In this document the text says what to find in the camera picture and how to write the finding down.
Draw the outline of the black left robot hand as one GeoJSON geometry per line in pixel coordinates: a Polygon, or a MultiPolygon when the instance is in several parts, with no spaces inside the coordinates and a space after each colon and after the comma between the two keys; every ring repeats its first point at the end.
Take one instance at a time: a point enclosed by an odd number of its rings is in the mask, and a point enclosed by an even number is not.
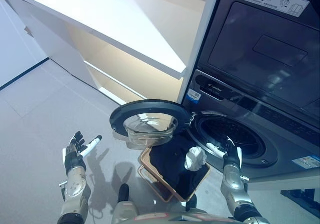
{"type": "Polygon", "coordinates": [[[102,140],[102,136],[96,136],[91,142],[85,144],[85,140],[80,131],[77,131],[71,138],[68,146],[63,149],[62,159],[65,167],[66,175],[76,167],[82,167],[87,170],[84,158],[97,146],[102,140]]]}

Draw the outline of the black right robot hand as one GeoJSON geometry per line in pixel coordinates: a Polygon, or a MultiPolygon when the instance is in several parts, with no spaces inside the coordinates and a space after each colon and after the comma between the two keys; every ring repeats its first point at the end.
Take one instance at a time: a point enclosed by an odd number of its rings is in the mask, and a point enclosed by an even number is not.
{"type": "Polygon", "coordinates": [[[237,147],[230,137],[226,137],[225,148],[218,147],[210,142],[206,143],[206,147],[212,152],[214,156],[224,160],[224,166],[228,163],[235,164],[239,169],[242,166],[242,150],[237,147]]]}

